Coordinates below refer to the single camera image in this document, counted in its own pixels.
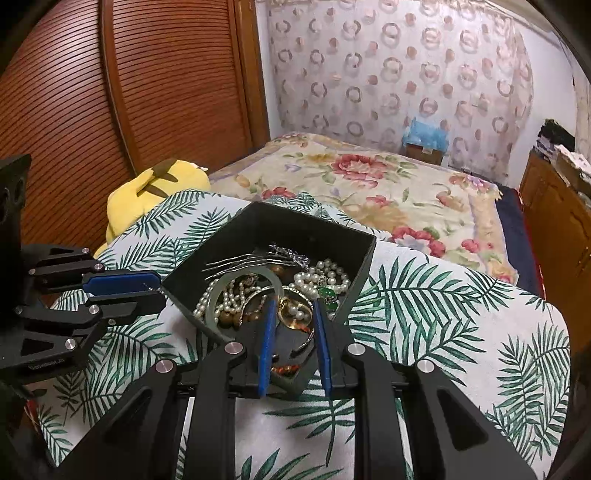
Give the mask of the silver hair comb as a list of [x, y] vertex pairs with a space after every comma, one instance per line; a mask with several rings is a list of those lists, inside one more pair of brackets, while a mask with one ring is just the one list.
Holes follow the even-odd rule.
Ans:
[[201, 272], [204, 273], [206, 280], [212, 280], [243, 268], [269, 265], [297, 266], [297, 262], [280, 255], [249, 253], [206, 263]]

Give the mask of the silver cuff bangle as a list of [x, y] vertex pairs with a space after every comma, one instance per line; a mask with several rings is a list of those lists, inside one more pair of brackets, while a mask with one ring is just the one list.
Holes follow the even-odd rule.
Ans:
[[[266, 302], [270, 300], [273, 293], [271, 286], [252, 288], [242, 304], [239, 322], [245, 324], [259, 320]], [[314, 306], [311, 300], [294, 286], [284, 286], [283, 296], [277, 300], [276, 343], [274, 344], [280, 352], [274, 354], [276, 359], [280, 358], [280, 353], [283, 351], [287, 351], [290, 358], [297, 358], [308, 350], [315, 335], [312, 315], [314, 315]]]

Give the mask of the pale green jade bangle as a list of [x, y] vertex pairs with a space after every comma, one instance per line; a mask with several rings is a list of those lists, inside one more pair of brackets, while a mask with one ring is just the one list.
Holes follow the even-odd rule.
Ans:
[[[226, 273], [211, 281], [207, 294], [204, 294], [204, 299], [195, 308], [194, 315], [204, 320], [206, 327], [219, 337], [225, 353], [237, 357], [230, 362], [229, 371], [239, 362], [238, 355], [243, 352], [242, 344], [235, 340], [238, 330], [244, 325], [239, 322], [242, 304], [252, 288], [266, 286], [273, 287], [274, 293], [270, 298], [278, 300], [283, 296], [283, 281], [270, 268], [249, 267]], [[304, 392], [311, 375], [305, 365], [311, 346], [300, 357], [290, 358], [287, 351], [283, 351], [280, 358], [276, 359], [274, 354], [280, 352], [280, 349], [274, 345], [270, 387], [266, 395], [281, 391], [283, 396], [290, 398]]]

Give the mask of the palm leaf tablecloth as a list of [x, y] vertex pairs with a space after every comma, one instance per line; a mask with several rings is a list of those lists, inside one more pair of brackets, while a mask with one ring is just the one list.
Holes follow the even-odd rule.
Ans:
[[48, 381], [61, 479], [543, 479], [570, 341], [540, 297], [307, 194], [176, 193], [98, 258], [155, 314]]

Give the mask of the yellow plush toy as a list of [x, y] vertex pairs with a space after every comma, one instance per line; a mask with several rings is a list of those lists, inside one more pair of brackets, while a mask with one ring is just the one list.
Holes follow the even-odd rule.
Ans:
[[211, 190], [207, 169], [189, 161], [169, 158], [118, 187], [107, 198], [106, 242], [97, 258], [117, 237], [165, 199], [187, 189]]

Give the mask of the floral bed quilt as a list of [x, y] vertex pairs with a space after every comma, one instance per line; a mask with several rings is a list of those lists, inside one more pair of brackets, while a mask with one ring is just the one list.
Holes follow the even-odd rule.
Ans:
[[515, 284], [497, 203], [478, 177], [311, 133], [277, 137], [211, 174], [212, 189], [245, 200], [305, 192], [383, 239]]

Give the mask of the wooden louvered wardrobe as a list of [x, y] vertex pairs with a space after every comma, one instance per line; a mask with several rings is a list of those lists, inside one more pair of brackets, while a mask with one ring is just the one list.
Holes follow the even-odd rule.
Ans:
[[252, 1], [5, 1], [1, 154], [32, 158], [26, 244], [99, 246], [108, 195], [270, 138]]

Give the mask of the blue cloth on box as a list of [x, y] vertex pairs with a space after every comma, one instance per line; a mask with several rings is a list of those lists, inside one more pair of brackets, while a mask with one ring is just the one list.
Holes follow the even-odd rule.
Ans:
[[449, 148], [448, 133], [413, 119], [402, 137], [403, 153], [409, 158], [441, 166]]

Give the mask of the wooden sideboard cabinet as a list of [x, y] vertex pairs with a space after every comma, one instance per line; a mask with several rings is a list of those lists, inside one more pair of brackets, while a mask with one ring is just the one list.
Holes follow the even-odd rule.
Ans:
[[590, 293], [590, 212], [544, 158], [532, 152], [520, 184], [531, 245], [547, 299], [564, 310]]

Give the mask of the patterned lace curtain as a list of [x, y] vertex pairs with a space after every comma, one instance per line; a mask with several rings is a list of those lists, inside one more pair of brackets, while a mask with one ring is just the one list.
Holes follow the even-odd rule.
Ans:
[[284, 129], [397, 152], [413, 122], [446, 133], [449, 164], [496, 182], [533, 99], [514, 20], [480, 1], [270, 1]]

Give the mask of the stack of papers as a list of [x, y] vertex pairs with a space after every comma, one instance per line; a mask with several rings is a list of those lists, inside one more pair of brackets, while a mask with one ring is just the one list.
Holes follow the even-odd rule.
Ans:
[[590, 162], [580, 153], [556, 145], [555, 168], [577, 192], [590, 196]]

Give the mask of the dark folded clothes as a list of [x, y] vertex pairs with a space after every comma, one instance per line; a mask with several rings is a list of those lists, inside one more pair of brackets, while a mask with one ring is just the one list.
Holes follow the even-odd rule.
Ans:
[[549, 145], [562, 145], [569, 151], [575, 150], [575, 137], [554, 119], [544, 121], [538, 138], [544, 139]]

